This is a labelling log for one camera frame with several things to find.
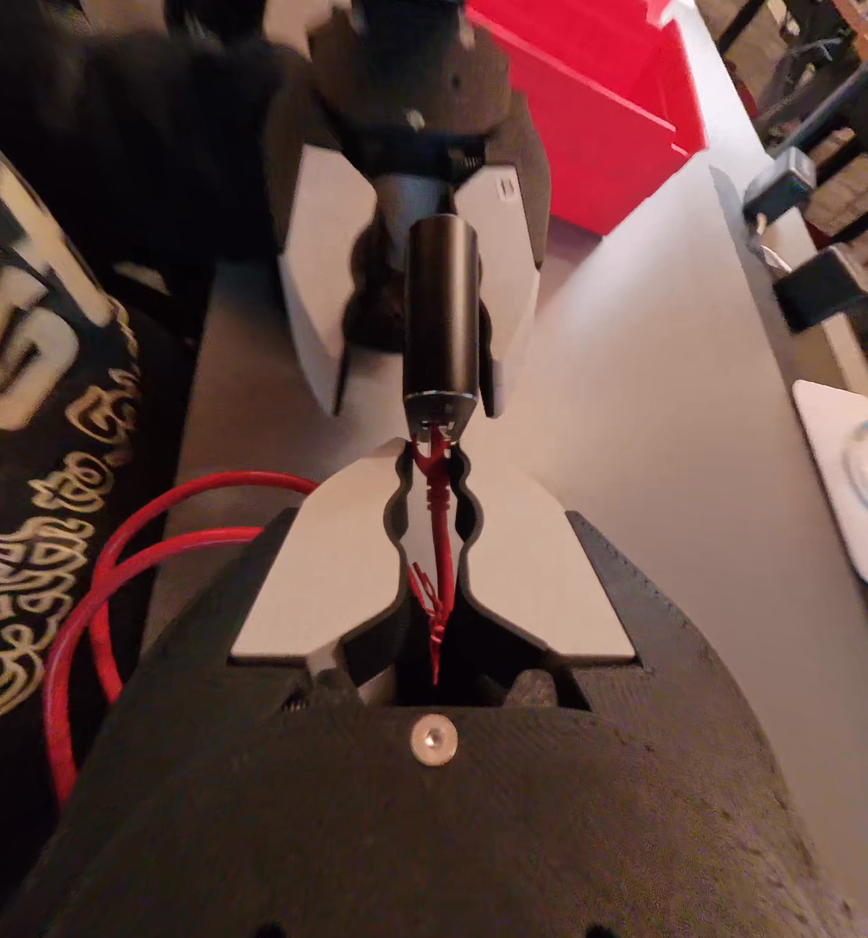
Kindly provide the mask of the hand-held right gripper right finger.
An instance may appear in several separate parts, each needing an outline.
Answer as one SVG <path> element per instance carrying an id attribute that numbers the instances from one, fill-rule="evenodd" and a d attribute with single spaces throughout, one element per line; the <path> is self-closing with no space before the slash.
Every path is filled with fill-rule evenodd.
<path id="1" fill-rule="evenodd" d="M 563 505 L 497 456 L 455 449 L 458 591 L 476 613 L 577 665 L 636 649 Z"/>

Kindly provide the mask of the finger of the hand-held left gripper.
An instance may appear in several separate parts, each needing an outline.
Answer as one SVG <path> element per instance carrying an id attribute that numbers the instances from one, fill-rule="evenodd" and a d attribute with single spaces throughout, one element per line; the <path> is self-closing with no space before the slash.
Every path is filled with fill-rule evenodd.
<path id="1" fill-rule="evenodd" d="M 279 274 L 299 366 L 330 416 L 339 410 L 343 320 L 355 293 L 352 254 L 376 209 L 373 186 L 343 153 L 304 145 Z"/>
<path id="2" fill-rule="evenodd" d="M 477 235 L 480 300 L 489 320 L 484 407 L 497 418 L 514 393 L 532 336 L 540 273 L 512 166 L 486 166 L 455 193 L 457 215 Z"/>

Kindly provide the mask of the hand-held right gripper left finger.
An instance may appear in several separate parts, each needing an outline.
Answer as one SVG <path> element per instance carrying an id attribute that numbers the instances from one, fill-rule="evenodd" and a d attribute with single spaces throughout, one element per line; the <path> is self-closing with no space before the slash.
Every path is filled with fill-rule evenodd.
<path id="1" fill-rule="evenodd" d="M 405 447 L 391 439 L 304 500 L 231 646 L 233 661 L 334 667 L 343 640 L 393 608 L 400 536 L 384 522 Z"/>

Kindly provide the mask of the black ethernet port adapter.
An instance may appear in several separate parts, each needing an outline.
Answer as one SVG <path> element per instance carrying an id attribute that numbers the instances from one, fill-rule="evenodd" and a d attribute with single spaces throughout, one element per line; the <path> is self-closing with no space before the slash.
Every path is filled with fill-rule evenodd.
<path id="1" fill-rule="evenodd" d="M 411 439 L 454 443 L 480 397 L 480 259 L 456 214 L 409 231 L 404 290 L 403 406 Z"/>

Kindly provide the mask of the person's left forearm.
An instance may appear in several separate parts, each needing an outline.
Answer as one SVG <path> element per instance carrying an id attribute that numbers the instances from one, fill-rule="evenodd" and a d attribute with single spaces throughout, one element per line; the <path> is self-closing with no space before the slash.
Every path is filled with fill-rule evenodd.
<path id="1" fill-rule="evenodd" d="M 83 252 L 273 259 L 264 128 L 302 64 L 263 39 L 113 37 L 0 2 L 0 150 Z"/>

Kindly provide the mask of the red plastic bin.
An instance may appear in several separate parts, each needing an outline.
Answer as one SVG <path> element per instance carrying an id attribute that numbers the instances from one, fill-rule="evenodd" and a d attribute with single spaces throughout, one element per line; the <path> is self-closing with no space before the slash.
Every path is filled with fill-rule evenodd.
<path id="1" fill-rule="evenodd" d="M 525 94 L 550 165 L 550 212 L 610 235 L 708 147 L 668 1 L 473 1 Z"/>

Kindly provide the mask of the black table clamp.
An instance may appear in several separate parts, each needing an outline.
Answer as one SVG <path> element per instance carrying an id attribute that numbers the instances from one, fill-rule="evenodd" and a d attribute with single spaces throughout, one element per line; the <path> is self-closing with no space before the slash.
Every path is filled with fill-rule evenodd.
<path id="1" fill-rule="evenodd" d="M 746 187 L 745 221 L 753 228 L 760 225 L 761 218 L 771 225 L 792 208 L 803 205 L 816 188 L 814 160 L 797 147 L 789 147 Z"/>
<path id="2" fill-rule="evenodd" d="M 799 335 L 868 299 L 868 271 L 832 244 L 776 279 L 774 294 L 790 334 Z"/>

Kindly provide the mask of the dark printed shirt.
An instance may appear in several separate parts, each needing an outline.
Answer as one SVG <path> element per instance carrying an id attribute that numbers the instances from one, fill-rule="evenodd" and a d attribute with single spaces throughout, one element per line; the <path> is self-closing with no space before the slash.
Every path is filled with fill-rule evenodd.
<path id="1" fill-rule="evenodd" d="M 0 150 L 0 908 L 55 823 L 49 656 L 109 535 L 172 479 L 185 366 Z"/>

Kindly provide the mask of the black stand pole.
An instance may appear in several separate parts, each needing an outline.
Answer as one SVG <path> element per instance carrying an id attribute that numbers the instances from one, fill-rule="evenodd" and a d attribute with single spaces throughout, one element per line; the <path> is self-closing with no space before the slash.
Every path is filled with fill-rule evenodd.
<path id="1" fill-rule="evenodd" d="M 792 148 L 807 152 L 832 128 L 839 115 L 868 92 L 868 60 L 825 97 L 768 156 L 777 159 Z"/>

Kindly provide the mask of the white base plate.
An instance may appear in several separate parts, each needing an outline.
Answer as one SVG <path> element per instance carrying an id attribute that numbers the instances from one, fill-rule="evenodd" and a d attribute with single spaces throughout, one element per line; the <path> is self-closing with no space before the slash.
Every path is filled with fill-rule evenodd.
<path id="1" fill-rule="evenodd" d="M 805 380 L 792 398 L 850 561 L 868 584 L 868 398 Z"/>

